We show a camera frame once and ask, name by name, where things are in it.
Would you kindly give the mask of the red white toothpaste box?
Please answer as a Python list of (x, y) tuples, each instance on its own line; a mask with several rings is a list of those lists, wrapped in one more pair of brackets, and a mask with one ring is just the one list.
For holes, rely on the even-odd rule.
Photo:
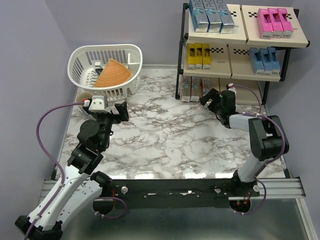
[(201, 96), (200, 78), (198, 76), (191, 77), (190, 101), (198, 102)]

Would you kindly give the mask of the silver red toothpaste box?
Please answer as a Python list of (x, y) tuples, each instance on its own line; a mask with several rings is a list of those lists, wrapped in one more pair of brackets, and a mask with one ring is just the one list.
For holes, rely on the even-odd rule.
[(191, 84), (192, 80), (190, 76), (182, 76), (181, 85), (181, 101), (190, 102), (191, 100)]

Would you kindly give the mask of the yellow toothpaste box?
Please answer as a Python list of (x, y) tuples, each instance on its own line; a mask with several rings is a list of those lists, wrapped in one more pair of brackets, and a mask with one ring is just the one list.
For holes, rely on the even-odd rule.
[(195, 69), (201, 70), (203, 68), (202, 44), (195, 43), (194, 50), (195, 50), (195, 56), (194, 56)]
[(187, 44), (187, 69), (195, 69), (195, 45), (193, 43)]
[(211, 69), (211, 57), (210, 57), (211, 48), (208, 43), (202, 44), (202, 69), (210, 70)]

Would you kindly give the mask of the light blue toothpaste box corner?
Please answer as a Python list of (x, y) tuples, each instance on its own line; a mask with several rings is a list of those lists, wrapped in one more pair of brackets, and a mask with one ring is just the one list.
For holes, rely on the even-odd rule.
[(257, 48), (251, 47), (248, 51), (253, 73), (256, 75), (263, 75), (265, 72), (264, 64), (260, 52)]

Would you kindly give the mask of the light blue toothpaste box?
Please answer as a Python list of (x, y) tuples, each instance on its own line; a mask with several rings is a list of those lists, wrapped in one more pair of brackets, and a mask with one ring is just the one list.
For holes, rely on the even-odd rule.
[(277, 52), (276, 48), (275, 47), (268, 47), (267, 51), (268, 51), (269, 61), (271, 63), (271, 67), (272, 67), (272, 73), (279, 74), (281, 71), (281, 67), (280, 67), (280, 63), (276, 57), (276, 52)]
[(268, 50), (266, 48), (260, 48), (259, 54), (264, 67), (263, 74), (268, 76), (271, 75), (273, 73), (273, 68)]

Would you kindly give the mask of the silver blue toothpaste box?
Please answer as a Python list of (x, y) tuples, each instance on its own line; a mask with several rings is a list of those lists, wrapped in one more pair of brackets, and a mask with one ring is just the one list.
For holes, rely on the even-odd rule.
[(232, 34), (234, 30), (235, 23), (233, 21), (233, 18), (231, 16), (230, 10), (225, 3), (224, 0), (214, 0), (213, 1), (216, 10), (219, 14), (219, 17), (221, 19), (222, 25), (220, 28), (220, 33), (221, 34)]
[(190, 0), (189, 11), (194, 31), (196, 33), (206, 33), (209, 27), (209, 22), (202, 0)]
[(204, 10), (209, 22), (208, 33), (219, 33), (222, 26), (222, 20), (213, 0), (202, 0)]

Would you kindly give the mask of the pink toothpaste box horizontal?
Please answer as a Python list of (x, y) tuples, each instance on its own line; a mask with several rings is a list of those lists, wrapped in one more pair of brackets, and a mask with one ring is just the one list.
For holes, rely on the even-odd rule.
[(257, 12), (257, 25), (261, 39), (270, 39), (274, 29), (271, 22), (271, 16), (267, 9), (259, 8)]

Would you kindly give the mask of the pink toothpaste box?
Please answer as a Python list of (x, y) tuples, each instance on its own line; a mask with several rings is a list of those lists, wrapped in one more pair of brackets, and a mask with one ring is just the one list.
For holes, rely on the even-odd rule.
[(294, 32), (294, 29), (293, 29), (291, 22), (288, 21), (288, 19), (287, 19), (288, 11), (286, 8), (278, 8), (277, 11), (278, 11), (280, 22), (281, 22), (282, 28), (283, 28), (283, 33), (282, 33), (281, 38), (289, 39), (289, 38), (291, 38), (291, 36)]
[(273, 29), (272, 38), (279, 39), (283, 35), (284, 29), (283, 29), (283, 25), (281, 23), (278, 9), (277, 8), (268, 8), (267, 10), (269, 13), (268, 22), (271, 23), (272, 29)]

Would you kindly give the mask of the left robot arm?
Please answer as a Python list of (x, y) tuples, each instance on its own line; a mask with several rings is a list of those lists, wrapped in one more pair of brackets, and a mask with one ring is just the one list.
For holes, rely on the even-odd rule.
[(81, 125), (79, 143), (44, 200), (29, 215), (21, 215), (15, 221), (26, 240), (61, 239), (72, 218), (94, 200), (106, 197), (113, 205), (127, 206), (115, 196), (113, 180), (103, 172), (94, 171), (103, 159), (102, 153), (109, 148), (112, 126), (129, 120), (126, 101), (114, 105), (116, 114), (105, 109), (106, 103), (100, 97), (80, 103), (93, 119)]

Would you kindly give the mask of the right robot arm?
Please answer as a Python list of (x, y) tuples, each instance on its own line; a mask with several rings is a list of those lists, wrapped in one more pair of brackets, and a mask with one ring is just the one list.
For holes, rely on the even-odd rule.
[(230, 183), (230, 191), (241, 196), (257, 182), (257, 177), (267, 165), (289, 151), (289, 141), (281, 120), (277, 115), (237, 112), (236, 90), (232, 85), (221, 92), (212, 88), (199, 101), (203, 106), (210, 102), (207, 108), (225, 128), (249, 133), (251, 154), (244, 165), (235, 171)]

